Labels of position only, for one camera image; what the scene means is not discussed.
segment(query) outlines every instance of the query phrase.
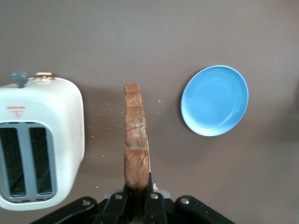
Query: white toaster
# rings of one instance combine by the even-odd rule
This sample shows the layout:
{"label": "white toaster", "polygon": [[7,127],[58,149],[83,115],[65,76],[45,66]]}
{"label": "white toaster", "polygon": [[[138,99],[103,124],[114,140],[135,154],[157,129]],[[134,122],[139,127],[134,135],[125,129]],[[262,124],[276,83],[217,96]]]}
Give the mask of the white toaster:
{"label": "white toaster", "polygon": [[0,207],[43,209],[69,194],[84,156],[78,87],[51,73],[0,87]]}

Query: gray slot divider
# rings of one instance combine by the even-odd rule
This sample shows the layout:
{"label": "gray slot divider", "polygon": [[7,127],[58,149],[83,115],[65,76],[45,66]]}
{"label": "gray slot divider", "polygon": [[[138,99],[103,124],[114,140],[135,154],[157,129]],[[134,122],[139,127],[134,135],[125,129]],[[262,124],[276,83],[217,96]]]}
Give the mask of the gray slot divider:
{"label": "gray slot divider", "polygon": [[48,145],[48,156],[49,156],[49,167],[50,167],[50,178],[52,183],[52,192],[55,194],[57,191],[56,186],[56,171],[55,171],[55,157],[54,157],[54,145],[53,145],[53,137],[50,130],[46,129],[47,136],[47,145]]}
{"label": "gray slot divider", "polygon": [[21,149],[21,156],[24,170],[24,180],[26,186],[27,197],[33,197],[37,195],[37,182],[36,174],[34,170],[34,160],[30,142],[29,128],[30,124],[19,123],[18,125],[18,137],[19,145]]}

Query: tabletop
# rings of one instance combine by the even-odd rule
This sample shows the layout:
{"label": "tabletop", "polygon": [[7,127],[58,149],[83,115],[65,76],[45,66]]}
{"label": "tabletop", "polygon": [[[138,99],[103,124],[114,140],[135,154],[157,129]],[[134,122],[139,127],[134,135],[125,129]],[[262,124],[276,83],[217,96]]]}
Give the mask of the tabletop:
{"label": "tabletop", "polygon": [[[51,71],[80,89],[85,155],[70,194],[98,202],[124,185],[124,85],[138,83],[151,172],[175,200],[191,195],[236,224],[299,222],[299,2],[295,0],[2,0],[0,85],[16,69]],[[213,65],[238,70],[249,103],[214,137],[192,132],[182,92]]]}

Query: blue plate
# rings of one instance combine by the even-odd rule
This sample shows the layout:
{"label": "blue plate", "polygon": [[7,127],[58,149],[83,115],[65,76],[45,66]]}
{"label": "blue plate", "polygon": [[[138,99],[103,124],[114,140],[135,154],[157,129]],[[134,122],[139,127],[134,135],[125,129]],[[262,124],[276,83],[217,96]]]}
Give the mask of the blue plate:
{"label": "blue plate", "polygon": [[248,99],[248,87],[242,75],[228,66],[215,65],[197,73],[187,84],[181,112],[192,131],[216,136],[241,120]]}

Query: toaster knob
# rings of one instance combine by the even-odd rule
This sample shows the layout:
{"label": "toaster knob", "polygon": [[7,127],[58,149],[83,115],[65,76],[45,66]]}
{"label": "toaster knob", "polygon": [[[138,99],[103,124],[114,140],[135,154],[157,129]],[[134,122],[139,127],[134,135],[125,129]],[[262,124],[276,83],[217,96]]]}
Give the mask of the toaster knob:
{"label": "toaster knob", "polygon": [[28,75],[22,70],[15,70],[10,74],[11,81],[19,88],[23,88],[28,82]]}

